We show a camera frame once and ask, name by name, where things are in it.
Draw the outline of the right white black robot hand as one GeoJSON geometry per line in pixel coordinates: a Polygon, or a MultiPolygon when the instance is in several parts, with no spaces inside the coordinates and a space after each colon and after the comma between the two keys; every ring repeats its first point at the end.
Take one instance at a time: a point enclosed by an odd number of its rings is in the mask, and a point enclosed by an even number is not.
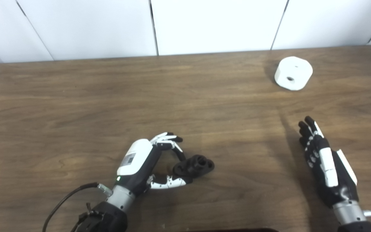
{"type": "Polygon", "coordinates": [[[310,116],[298,123],[304,159],[316,181],[318,197],[332,208],[343,201],[359,201],[356,176],[346,158],[331,148],[317,122],[310,116]]]}

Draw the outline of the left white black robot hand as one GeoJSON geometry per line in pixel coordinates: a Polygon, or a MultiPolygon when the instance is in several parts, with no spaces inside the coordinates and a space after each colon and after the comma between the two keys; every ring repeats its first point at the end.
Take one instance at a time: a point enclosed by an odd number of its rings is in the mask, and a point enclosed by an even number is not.
{"type": "Polygon", "coordinates": [[[117,170],[116,185],[138,197],[150,189],[178,188],[193,183],[190,177],[153,173],[163,151],[173,151],[180,161],[186,159],[178,145],[182,141],[172,132],[161,133],[150,140],[135,141],[117,170]]]}

